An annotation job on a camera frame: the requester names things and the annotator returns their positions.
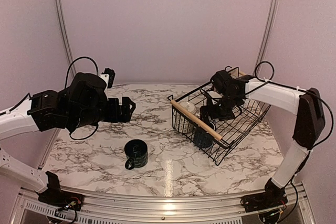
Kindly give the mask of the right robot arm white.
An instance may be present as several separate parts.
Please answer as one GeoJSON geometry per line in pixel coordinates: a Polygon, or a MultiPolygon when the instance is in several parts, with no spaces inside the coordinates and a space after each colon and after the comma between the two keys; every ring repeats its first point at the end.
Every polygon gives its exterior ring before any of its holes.
{"type": "Polygon", "coordinates": [[[284,188],[319,144],[318,138],[326,124],[319,91],[294,88],[251,75],[233,78],[226,70],[216,72],[210,81],[219,97],[210,97],[201,107],[204,124],[210,119],[233,119],[233,108],[241,106],[246,99],[281,108],[296,116],[293,143],[270,180],[275,187],[284,188]]]}

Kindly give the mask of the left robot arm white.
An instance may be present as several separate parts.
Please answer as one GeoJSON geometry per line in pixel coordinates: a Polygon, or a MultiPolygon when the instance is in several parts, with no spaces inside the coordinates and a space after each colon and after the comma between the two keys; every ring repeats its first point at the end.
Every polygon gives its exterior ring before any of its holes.
{"type": "Polygon", "coordinates": [[[23,99],[1,112],[1,139],[50,129],[76,129],[99,122],[128,123],[136,108],[128,97],[108,98],[115,72],[106,68],[102,74],[79,72],[70,86],[57,92],[47,90],[23,99]]]}

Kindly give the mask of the dark green mug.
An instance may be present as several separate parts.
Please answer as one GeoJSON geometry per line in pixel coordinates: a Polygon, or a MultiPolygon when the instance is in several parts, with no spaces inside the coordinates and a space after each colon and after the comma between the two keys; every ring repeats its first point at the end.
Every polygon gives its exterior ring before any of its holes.
{"type": "Polygon", "coordinates": [[[144,167],[148,162],[148,146],[143,140],[128,141],[124,146],[124,152],[127,157],[124,166],[127,170],[144,167]]]}

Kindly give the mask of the dark blue mug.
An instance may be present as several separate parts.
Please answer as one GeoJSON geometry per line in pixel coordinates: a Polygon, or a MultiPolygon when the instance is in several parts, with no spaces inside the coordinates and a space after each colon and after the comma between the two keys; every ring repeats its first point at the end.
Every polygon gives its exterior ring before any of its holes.
{"type": "Polygon", "coordinates": [[[201,127],[199,127],[195,131],[194,144],[202,149],[212,147],[213,137],[209,133],[205,132],[201,127]]]}

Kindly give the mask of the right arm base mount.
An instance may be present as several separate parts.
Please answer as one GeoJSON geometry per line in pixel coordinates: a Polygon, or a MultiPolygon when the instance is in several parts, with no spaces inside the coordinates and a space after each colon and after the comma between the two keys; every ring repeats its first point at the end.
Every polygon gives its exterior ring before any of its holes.
{"type": "Polygon", "coordinates": [[[240,204],[246,212],[264,210],[286,205],[288,202],[285,188],[276,186],[271,178],[266,182],[264,192],[242,196],[240,204]]]}

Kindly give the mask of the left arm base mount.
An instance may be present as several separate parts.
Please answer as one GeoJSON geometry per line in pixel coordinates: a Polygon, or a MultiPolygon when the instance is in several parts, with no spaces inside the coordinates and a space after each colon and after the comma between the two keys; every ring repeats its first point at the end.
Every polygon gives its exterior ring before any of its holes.
{"type": "Polygon", "coordinates": [[[60,182],[56,174],[47,171],[46,175],[48,178],[47,189],[42,193],[37,194],[38,200],[61,209],[66,209],[66,206],[74,201],[76,203],[74,205],[74,209],[76,211],[80,211],[82,207],[83,195],[62,190],[60,188],[60,182]]]}

